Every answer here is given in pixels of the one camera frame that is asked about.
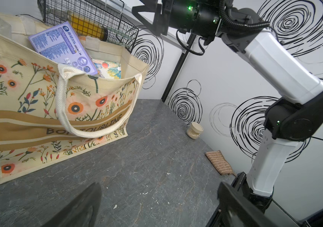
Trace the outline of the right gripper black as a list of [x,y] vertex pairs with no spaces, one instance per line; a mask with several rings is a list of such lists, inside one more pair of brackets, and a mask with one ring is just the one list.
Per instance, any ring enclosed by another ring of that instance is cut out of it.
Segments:
[[160,37],[174,28],[203,38],[214,38],[219,25],[219,1],[141,1],[133,16],[153,35]]

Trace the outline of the floral canvas tote bag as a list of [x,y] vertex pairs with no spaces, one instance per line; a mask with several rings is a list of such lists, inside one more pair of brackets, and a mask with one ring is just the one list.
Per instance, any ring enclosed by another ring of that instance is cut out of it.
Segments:
[[0,184],[127,136],[149,65],[124,47],[81,37],[93,59],[121,64],[121,79],[89,75],[34,50],[46,25],[0,13]]

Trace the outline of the elephant tissue pack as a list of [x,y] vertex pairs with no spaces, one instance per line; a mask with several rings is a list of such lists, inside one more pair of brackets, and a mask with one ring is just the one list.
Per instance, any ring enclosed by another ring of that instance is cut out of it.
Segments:
[[98,75],[105,79],[121,79],[121,64],[114,61],[104,61],[93,59]]

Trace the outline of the purple tissue pack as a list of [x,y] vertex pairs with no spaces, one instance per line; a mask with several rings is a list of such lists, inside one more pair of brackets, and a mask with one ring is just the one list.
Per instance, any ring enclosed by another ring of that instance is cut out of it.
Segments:
[[77,68],[89,75],[98,70],[69,22],[29,36],[36,52],[57,63]]

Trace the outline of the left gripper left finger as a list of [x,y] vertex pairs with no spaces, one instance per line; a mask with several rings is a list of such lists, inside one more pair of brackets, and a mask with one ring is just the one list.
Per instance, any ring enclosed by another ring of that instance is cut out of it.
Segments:
[[93,227],[97,220],[101,198],[101,185],[94,182],[43,226]]

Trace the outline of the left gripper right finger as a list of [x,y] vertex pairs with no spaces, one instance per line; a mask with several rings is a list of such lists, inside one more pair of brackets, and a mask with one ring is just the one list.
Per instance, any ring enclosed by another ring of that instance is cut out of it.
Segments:
[[220,183],[217,197],[218,227],[275,227],[258,208],[225,182]]

